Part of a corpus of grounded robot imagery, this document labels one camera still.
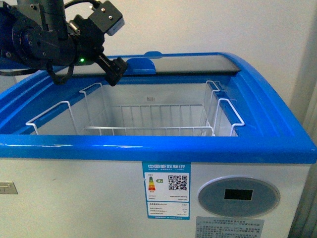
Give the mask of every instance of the white label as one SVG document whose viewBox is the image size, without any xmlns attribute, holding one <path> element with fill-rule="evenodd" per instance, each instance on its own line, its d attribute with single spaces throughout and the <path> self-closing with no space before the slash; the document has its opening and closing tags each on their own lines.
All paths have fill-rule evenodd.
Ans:
<svg viewBox="0 0 317 238">
<path fill-rule="evenodd" d="M 196 238 L 260 238 L 264 220 L 197 217 Z"/>
</svg>

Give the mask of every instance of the gray circular panel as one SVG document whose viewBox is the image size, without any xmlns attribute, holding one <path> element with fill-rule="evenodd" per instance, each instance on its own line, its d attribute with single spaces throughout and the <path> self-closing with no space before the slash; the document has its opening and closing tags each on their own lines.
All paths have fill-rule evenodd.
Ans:
<svg viewBox="0 0 317 238">
<path fill-rule="evenodd" d="M 253 178 L 223 178 L 211 181 L 199 192 L 200 205 L 225 217 L 252 217 L 273 209 L 279 193 L 272 185 Z"/>
</svg>

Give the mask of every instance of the robotic arm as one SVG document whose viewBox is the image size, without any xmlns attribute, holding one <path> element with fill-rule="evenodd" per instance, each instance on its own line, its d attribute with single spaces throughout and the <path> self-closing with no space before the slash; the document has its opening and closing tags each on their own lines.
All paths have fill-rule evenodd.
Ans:
<svg viewBox="0 0 317 238">
<path fill-rule="evenodd" d="M 65 20 L 65 9 L 90 2 L 94 11 L 87 19 L 77 15 Z M 123 25 L 120 11 L 109 1 L 17 0 L 11 6 L 0 1 L 0 67 L 29 68 L 2 72 L 12 76 L 46 70 L 55 84 L 64 84 L 73 74 L 75 65 L 97 63 L 106 72 L 106 81 L 114 86 L 127 69 L 127 63 L 117 58 L 109 60 L 104 54 L 104 34 L 112 36 Z M 68 66 L 64 77 L 55 75 L 53 66 Z"/>
</svg>

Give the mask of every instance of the metal plate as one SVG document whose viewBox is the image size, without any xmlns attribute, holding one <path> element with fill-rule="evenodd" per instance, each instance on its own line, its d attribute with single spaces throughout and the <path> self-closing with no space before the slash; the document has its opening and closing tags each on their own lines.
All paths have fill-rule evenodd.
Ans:
<svg viewBox="0 0 317 238">
<path fill-rule="evenodd" d="M 18 194 L 13 182 L 0 182 L 0 194 Z"/>
</svg>

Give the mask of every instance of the white freezer body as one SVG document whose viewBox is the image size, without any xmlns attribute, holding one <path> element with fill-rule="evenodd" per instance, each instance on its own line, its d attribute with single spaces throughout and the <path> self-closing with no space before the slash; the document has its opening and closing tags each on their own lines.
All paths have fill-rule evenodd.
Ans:
<svg viewBox="0 0 317 238">
<path fill-rule="evenodd" d="M 260 179 L 280 193 L 261 238 L 287 238 L 309 165 L 191 163 L 190 220 L 148 219 L 141 162 L 2 159 L 1 178 L 18 195 L 0 195 L 4 238 L 193 238 L 196 217 L 218 217 L 198 203 L 207 182 Z"/>
</svg>

